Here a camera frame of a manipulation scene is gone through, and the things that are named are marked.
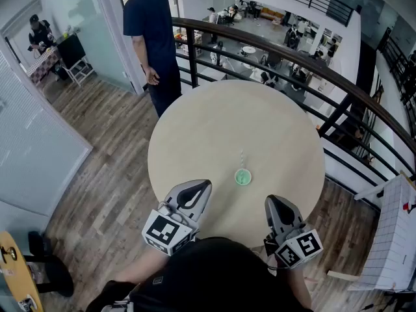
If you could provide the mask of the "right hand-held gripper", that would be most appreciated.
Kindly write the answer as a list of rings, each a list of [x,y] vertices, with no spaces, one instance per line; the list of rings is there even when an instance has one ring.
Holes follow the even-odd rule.
[[[272,235],[276,227],[297,227],[303,222],[302,215],[295,204],[289,200],[268,195],[265,200],[266,221]],[[268,257],[274,257],[277,268],[296,268],[310,261],[323,251],[323,246],[316,229],[301,224],[278,242],[278,237],[264,240]]]

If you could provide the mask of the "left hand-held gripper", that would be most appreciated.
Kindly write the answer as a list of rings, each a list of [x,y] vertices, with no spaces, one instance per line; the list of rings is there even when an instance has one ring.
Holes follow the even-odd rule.
[[[198,220],[208,204],[212,187],[208,179],[174,186],[165,202],[149,214],[142,230],[145,242],[168,256],[191,242],[199,232]]]

